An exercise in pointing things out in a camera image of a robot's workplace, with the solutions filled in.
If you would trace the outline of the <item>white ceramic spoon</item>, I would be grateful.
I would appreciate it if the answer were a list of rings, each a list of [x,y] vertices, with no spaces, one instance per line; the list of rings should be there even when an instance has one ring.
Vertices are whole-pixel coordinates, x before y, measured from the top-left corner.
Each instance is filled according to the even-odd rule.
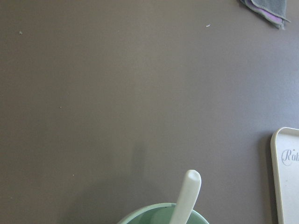
[[[185,173],[182,187],[178,196],[170,224],[186,224],[201,189],[201,175],[196,170],[188,170]]]

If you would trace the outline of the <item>light green bowl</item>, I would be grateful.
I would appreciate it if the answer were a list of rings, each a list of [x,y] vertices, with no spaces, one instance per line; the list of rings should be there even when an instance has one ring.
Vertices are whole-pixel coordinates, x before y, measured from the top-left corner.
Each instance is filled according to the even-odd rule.
[[[168,224],[175,206],[175,203],[148,205],[126,215],[118,224]],[[209,224],[209,222],[193,210],[187,224]]]

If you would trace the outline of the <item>cream rabbit serving tray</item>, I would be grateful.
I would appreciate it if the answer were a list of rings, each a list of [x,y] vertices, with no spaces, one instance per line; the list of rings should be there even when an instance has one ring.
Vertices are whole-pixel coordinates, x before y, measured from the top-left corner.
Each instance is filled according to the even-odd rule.
[[[278,222],[299,222],[299,130],[278,129],[271,138]]]

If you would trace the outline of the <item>folded grey cloth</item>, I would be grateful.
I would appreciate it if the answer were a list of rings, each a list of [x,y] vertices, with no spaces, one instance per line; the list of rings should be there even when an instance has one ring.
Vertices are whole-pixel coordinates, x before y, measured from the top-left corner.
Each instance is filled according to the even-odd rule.
[[[291,23],[286,17],[286,0],[240,0],[240,2],[278,29],[284,29],[286,22]]]

